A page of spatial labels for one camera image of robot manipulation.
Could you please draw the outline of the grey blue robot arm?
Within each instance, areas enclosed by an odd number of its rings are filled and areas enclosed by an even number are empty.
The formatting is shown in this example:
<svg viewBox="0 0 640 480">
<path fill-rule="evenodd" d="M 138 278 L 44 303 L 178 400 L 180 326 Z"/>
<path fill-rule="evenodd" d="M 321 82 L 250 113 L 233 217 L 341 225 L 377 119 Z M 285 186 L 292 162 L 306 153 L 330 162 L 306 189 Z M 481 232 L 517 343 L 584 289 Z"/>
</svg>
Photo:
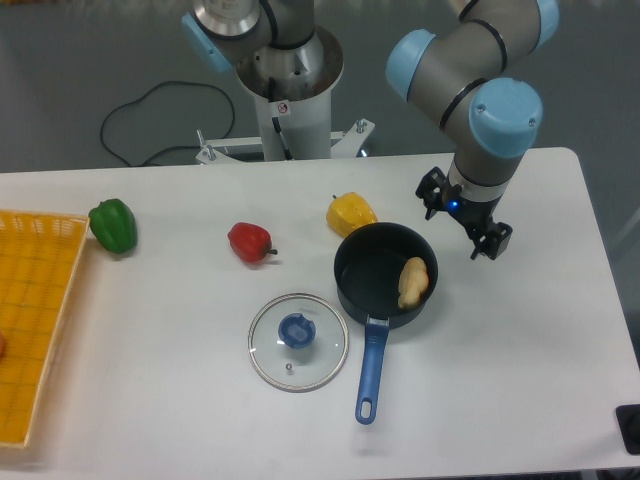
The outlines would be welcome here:
<svg viewBox="0 0 640 480">
<path fill-rule="evenodd" d="M 444 211 L 473 242 L 474 254 L 498 257 L 512 235 L 494 210 L 536 140 L 543 107 L 507 67 L 556 31 L 553 1 L 470 1 L 459 27 L 438 38 L 419 29 L 391 51 L 385 77 L 456 145 L 447 171 L 433 169 L 417 188 L 428 215 Z M 331 92 L 344 69 L 337 39 L 315 20 L 310 1 L 197 1 L 181 20 L 211 69 L 232 70 L 253 96 L 268 160 L 326 159 Z"/>
</svg>

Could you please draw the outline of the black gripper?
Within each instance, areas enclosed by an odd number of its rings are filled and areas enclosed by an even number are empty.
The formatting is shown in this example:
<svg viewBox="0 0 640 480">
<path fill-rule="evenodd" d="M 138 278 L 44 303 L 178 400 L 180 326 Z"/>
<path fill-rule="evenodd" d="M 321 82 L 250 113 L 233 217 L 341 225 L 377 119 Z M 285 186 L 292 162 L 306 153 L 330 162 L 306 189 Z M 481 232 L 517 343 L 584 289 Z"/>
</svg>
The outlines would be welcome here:
<svg viewBox="0 0 640 480">
<path fill-rule="evenodd" d="M 513 233 L 510 225 L 493 222 L 492 215 L 500 197 L 480 201 L 463 197 L 462 193 L 462 186 L 452 186 L 438 167 L 428 171 L 416 188 L 416 197 L 426 209 L 426 220 L 440 211 L 448 213 L 466 230 L 473 231 L 472 260 L 478 256 L 496 260 L 507 249 Z"/>
</svg>

